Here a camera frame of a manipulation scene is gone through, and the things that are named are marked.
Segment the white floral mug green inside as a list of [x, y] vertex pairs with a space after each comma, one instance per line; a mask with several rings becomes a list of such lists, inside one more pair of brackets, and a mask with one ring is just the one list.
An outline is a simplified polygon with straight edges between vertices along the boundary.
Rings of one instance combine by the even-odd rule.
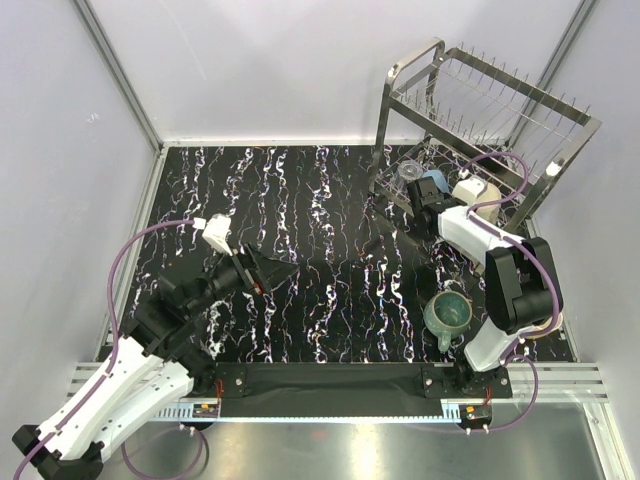
[[488, 206], [479, 208], [477, 210], [477, 214], [489, 223], [496, 225], [500, 210], [498, 201], [502, 199], [502, 195], [495, 185], [489, 182], [487, 182], [487, 184], [488, 186], [486, 192], [479, 198], [478, 202], [475, 205], [488, 203]]

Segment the light blue plastic cup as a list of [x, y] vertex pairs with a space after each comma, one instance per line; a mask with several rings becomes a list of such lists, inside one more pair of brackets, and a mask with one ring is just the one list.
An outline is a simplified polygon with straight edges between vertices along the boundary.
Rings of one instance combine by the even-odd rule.
[[438, 169], [426, 170], [422, 174], [422, 178], [431, 178], [440, 192], [445, 194], [450, 192], [448, 181], [442, 171]]

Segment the clear faceted glass tumbler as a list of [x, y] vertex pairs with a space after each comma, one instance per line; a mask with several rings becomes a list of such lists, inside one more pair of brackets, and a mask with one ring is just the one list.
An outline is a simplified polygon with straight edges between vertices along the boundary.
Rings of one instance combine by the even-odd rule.
[[398, 192], [404, 192], [408, 183], [422, 177], [424, 168], [415, 160], [401, 161], [394, 174], [393, 184]]

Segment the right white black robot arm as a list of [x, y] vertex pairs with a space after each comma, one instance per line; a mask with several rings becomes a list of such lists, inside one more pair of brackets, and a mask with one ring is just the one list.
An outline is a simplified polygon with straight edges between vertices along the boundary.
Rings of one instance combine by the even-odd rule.
[[466, 364], [452, 375], [458, 393], [475, 397], [489, 384], [487, 371], [505, 364], [516, 345], [558, 327], [563, 298], [552, 251], [543, 238], [508, 233], [479, 214], [512, 196], [467, 205], [430, 177], [410, 182], [407, 190], [423, 231], [484, 267], [488, 319], [464, 349]]

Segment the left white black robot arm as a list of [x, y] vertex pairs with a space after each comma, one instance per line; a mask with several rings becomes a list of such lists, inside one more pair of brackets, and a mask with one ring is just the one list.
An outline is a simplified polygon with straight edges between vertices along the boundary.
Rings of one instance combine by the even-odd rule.
[[82, 387], [48, 420], [14, 433], [24, 462], [44, 479], [97, 478], [113, 451], [163, 407], [213, 390], [216, 364], [193, 338], [201, 315], [236, 292], [269, 294], [297, 271], [249, 244], [211, 265], [174, 261]]

